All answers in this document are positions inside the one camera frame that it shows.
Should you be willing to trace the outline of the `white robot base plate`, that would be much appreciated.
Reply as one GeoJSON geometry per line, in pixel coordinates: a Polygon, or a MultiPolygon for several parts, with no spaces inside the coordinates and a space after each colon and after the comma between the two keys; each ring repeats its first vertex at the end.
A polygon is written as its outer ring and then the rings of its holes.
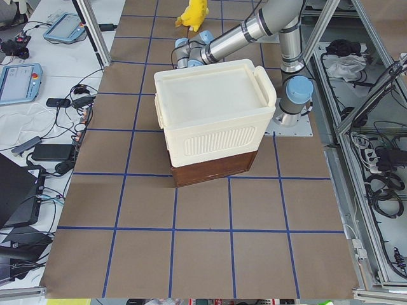
{"type": "Polygon", "coordinates": [[[303,115],[308,110],[303,106],[299,114],[286,114],[280,109],[281,98],[278,98],[275,106],[275,114],[270,120],[264,136],[266,137],[313,137],[312,126],[308,114],[303,115]]]}

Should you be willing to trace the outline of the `silver robot arm near drawer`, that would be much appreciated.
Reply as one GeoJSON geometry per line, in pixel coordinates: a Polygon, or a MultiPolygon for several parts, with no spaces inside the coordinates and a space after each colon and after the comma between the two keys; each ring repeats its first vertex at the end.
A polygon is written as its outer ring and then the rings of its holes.
{"type": "Polygon", "coordinates": [[[171,57],[176,68],[183,69],[220,62],[232,53],[264,37],[279,37],[283,84],[300,75],[306,66],[301,47],[301,13],[304,1],[268,1],[238,25],[218,37],[208,30],[194,37],[176,40],[171,57]]]}

